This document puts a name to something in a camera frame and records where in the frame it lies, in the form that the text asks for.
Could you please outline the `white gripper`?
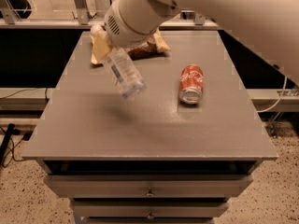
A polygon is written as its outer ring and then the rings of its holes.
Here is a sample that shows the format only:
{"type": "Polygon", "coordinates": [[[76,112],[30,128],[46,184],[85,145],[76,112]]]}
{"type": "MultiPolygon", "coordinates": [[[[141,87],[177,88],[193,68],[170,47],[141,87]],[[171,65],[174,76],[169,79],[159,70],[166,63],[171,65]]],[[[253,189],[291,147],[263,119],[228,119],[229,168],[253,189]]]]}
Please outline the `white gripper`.
{"type": "Polygon", "coordinates": [[[104,18],[106,30],[99,24],[91,27],[91,62],[101,63],[113,50],[112,44],[126,48],[143,43],[179,12],[172,0],[115,0],[104,18]]]}

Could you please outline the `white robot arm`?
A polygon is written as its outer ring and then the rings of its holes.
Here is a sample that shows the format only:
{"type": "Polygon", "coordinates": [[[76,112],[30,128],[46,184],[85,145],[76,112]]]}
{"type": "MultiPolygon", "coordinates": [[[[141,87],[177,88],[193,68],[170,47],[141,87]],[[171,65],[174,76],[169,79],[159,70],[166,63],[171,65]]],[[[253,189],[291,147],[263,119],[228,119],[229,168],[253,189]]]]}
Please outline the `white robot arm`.
{"type": "Polygon", "coordinates": [[[212,19],[291,81],[299,82],[299,0],[115,0],[104,23],[91,32],[106,31],[119,47],[137,45],[163,22],[183,9],[212,19]]]}

